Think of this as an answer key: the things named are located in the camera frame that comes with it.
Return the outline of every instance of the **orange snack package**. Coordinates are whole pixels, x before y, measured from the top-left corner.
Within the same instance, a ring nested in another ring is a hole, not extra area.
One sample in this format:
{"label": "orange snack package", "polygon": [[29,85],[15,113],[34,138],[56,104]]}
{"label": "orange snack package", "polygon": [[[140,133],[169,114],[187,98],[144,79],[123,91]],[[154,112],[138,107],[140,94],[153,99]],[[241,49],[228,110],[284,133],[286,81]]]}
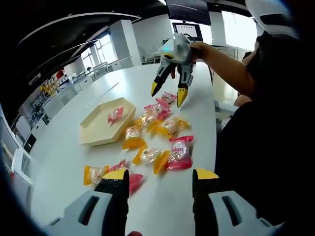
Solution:
{"label": "orange snack package", "polygon": [[137,125],[141,125],[141,128],[145,128],[146,131],[151,131],[155,126],[159,124],[159,120],[155,113],[146,112],[142,116],[140,116],[135,123]]}
{"label": "orange snack package", "polygon": [[140,126],[135,125],[126,129],[126,137],[123,143],[123,149],[139,148],[145,145],[142,138]]}
{"label": "orange snack package", "polygon": [[101,181],[104,174],[105,170],[103,168],[85,166],[83,185],[89,185],[91,183],[98,184]]}
{"label": "orange snack package", "polygon": [[155,133],[160,133],[168,138],[172,138],[178,134],[181,129],[190,128],[190,124],[178,117],[165,121],[154,128]]}
{"label": "orange snack package", "polygon": [[169,155],[170,151],[162,151],[158,148],[145,145],[140,148],[132,162],[135,165],[153,164],[153,173],[158,174],[164,170]]}

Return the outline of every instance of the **wooden tray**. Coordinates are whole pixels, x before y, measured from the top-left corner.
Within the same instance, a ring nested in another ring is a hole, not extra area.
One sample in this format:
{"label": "wooden tray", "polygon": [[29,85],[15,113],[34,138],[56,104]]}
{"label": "wooden tray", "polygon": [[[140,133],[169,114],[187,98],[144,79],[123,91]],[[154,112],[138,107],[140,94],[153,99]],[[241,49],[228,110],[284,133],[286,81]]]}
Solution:
{"label": "wooden tray", "polygon": [[[121,106],[124,107],[123,117],[111,126],[107,116]],[[117,141],[135,111],[136,107],[123,97],[98,105],[80,124],[80,144],[97,146]]]}

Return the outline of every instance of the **person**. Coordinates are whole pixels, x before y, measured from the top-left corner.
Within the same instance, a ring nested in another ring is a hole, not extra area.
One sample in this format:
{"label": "person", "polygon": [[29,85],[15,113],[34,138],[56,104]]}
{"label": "person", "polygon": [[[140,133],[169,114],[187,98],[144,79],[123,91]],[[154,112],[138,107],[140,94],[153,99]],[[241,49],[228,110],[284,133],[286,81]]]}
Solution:
{"label": "person", "polygon": [[301,42],[292,28],[275,27],[279,21],[272,23],[273,17],[266,20],[272,25],[261,21],[266,19],[262,15],[268,16],[261,9],[285,14],[285,6],[273,8],[274,1],[247,0],[247,3],[255,19],[270,33],[259,39],[246,63],[203,42],[192,43],[191,47],[199,52],[193,60],[201,58],[252,100],[243,104],[218,133],[215,173],[227,187],[252,204],[259,216],[277,225],[287,219],[294,201],[287,181],[293,168],[292,160],[287,158],[290,155],[287,146],[293,138],[287,123],[276,122],[274,116],[289,111],[287,93],[294,91],[299,76],[298,70],[292,68],[303,68],[299,60]]}

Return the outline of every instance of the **snack package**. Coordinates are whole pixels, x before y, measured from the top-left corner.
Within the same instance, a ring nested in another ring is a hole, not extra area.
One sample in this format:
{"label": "snack package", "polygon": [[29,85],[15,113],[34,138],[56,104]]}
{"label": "snack package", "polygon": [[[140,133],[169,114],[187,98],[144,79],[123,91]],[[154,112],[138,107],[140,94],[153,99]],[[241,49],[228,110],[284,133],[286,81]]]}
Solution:
{"label": "snack package", "polygon": [[[105,166],[104,173],[107,174],[112,171],[117,171],[121,169],[127,169],[128,165],[126,164],[126,160],[122,160],[119,164],[115,166]],[[141,174],[134,174],[131,171],[129,171],[129,194],[132,195],[142,184],[143,181],[143,175]]]}
{"label": "snack package", "polygon": [[135,125],[126,129],[126,137],[123,143],[123,149],[139,148],[145,145],[140,132],[140,126]]}
{"label": "snack package", "polygon": [[165,169],[169,155],[170,151],[162,151],[158,148],[145,145],[140,148],[132,162],[135,165],[153,164],[153,173],[158,174]]}
{"label": "snack package", "polygon": [[116,121],[120,120],[123,117],[123,113],[124,107],[116,108],[111,114],[108,114],[107,122],[113,125],[113,123],[115,123]]}
{"label": "snack package", "polygon": [[169,107],[171,103],[173,103],[177,99],[177,96],[169,93],[169,92],[164,92],[164,94],[157,98],[156,101],[160,104],[162,104],[164,107]]}
{"label": "snack package", "polygon": [[158,125],[159,120],[155,113],[149,111],[140,116],[136,121],[136,125],[140,125],[141,128],[145,128],[147,131],[152,130],[156,125]]}
{"label": "snack package", "polygon": [[183,136],[170,139],[172,143],[171,153],[165,165],[167,170],[185,170],[192,167],[191,143],[193,136]]}
{"label": "snack package", "polygon": [[187,128],[190,128],[190,124],[187,121],[175,117],[157,125],[154,128],[154,132],[165,135],[168,138],[172,138],[173,136],[176,136],[181,129]]}
{"label": "snack package", "polygon": [[144,109],[155,113],[157,119],[165,119],[171,114],[171,110],[160,103],[145,106]]}
{"label": "snack package", "polygon": [[89,185],[91,183],[98,184],[103,175],[104,169],[92,166],[84,167],[84,177],[83,177],[83,185]]}

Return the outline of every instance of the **window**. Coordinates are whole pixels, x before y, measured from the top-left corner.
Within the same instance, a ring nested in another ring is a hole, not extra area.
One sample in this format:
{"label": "window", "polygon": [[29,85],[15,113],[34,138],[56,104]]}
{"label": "window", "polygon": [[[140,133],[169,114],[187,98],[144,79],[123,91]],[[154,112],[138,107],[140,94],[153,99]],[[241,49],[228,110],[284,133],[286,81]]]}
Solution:
{"label": "window", "polygon": [[[173,28],[172,23],[182,23],[183,22],[183,21],[171,20],[171,19],[169,21],[171,23],[171,28],[172,28],[173,33],[174,33],[174,28]],[[197,24],[195,22],[189,22],[189,21],[186,21],[186,23],[199,25],[203,41],[205,43],[212,44],[211,26],[207,26],[207,25],[203,25],[203,24]]]}
{"label": "window", "polygon": [[89,48],[81,54],[81,58],[82,58],[82,61],[86,70],[88,67],[92,67],[92,68],[95,67],[94,59],[92,57],[92,53]]}
{"label": "window", "polygon": [[95,43],[96,51],[102,63],[117,60],[109,35],[105,35]]}
{"label": "window", "polygon": [[227,11],[222,11],[222,16],[226,44],[253,51],[257,38],[253,19]]}

